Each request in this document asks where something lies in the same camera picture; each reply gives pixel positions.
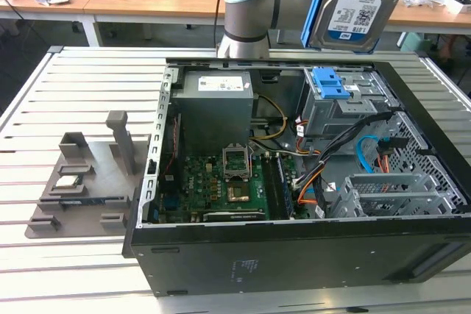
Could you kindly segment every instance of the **yellow wire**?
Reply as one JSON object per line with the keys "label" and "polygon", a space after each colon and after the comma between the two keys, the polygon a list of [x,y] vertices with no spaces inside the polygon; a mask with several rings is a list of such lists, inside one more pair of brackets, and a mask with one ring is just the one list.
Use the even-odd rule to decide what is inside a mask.
{"label": "yellow wire", "polygon": [[251,139],[252,140],[269,140],[269,139],[273,139],[273,138],[277,138],[278,136],[280,136],[281,134],[283,134],[283,132],[285,131],[286,129],[286,121],[288,120],[288,118],[285,116],[285,113],[283,113],[283,111],[281,110],[280,106],[278,106],[276,103],[274,103],[271,99],[269,99],[267,96],[264,96],[264,95],[260,95],[260,97],[263,97],[265,100],[267,100],[268,102],[270,102],[271,104],[273,104],[273,106],[277,109],[278,112],[280,112],[281,114],[281,118],[283,118],[283,125],[281,126],[281,129],[280,131],[274,133],[274,134],[271,134],[271,135],[266,135],[266,136],[252,136]]}

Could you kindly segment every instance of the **white table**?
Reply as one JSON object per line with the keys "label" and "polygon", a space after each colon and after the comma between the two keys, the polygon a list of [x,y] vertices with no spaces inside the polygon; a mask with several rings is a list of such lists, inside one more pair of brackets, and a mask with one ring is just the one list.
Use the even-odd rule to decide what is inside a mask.
{"label": "white table", "polygon": [[[272,51],[277,58],[329,55]],[[373,313],[471,312],[471,255],[417,285],[176,296],[157,302],[137,262],[121,256],[123,237],[26,238],[26,222],[59,157],[62,134],[83,131],[88,140],[112,140],[104,123],[107,111],[127,110],[128,129],[135,139],[145,139],[169,56],[213,57],[214,52],[64,48],[44,57],[0,118],[0,313],[344,313],[335,308],[353,306]],[[468,145],[458,137],[469,142],[470,102],[456,86],[413,54],[378,52],[372,59],[392,63],[466,154]]]}

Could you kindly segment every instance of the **sticker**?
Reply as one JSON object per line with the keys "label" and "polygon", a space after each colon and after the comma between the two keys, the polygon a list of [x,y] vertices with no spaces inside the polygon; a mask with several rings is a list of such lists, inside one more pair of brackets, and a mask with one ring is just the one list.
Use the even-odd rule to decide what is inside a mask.
{"label": "sticker", "polygon": [[297,136],[304,137],[304,127],[302,125],[296,125]]}
{"label": "sticker", "polygon": [[329,23],[330,35],[339,40],[358,40],[370,29],[381,0],[338,0]]}
{"label": "sticker", "polygon": [[242,76],[201,76],[198,91],[243,91]]}
{"label": "sticker", "polygon": [[347,91],[359,91],[360,90],[357,85],[344,85],[344,89]]}
{"label": "sticker", "polygon": [[236,260],[230,269],[230,281],[242,283],[251,276],[258,267],[258,260]]}
{"label": "sticker", "polygon": [[337,191],[336,183],[335,182],[328,183],[324,191]]}
{"label": "sticker", "polygon": [[316,215],[319,217],[319,218],[324,218],[325,217],[325,212],[323,209],[321,209],[319,207],[319,205],[316,205],[316,209],[314,210],[314,212],[316,213]]}

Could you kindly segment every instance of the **blue clip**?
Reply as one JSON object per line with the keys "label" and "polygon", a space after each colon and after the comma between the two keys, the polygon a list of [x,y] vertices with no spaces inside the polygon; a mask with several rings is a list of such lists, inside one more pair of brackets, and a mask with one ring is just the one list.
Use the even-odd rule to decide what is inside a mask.
{"label": "blue clip", "polygon": [[332,68],[315,68],[312,69],[312,74],[323,99],[350,98],[350,94],[341,85],[341,78]]}

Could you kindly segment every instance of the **hard drive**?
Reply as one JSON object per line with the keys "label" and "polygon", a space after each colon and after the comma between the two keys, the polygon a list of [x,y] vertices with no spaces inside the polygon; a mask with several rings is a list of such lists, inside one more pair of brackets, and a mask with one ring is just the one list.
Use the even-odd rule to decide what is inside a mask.
{"label": "hard drive", "polygon": [[301,35],[306,48],[371,52],[398,0],[313,0]]}

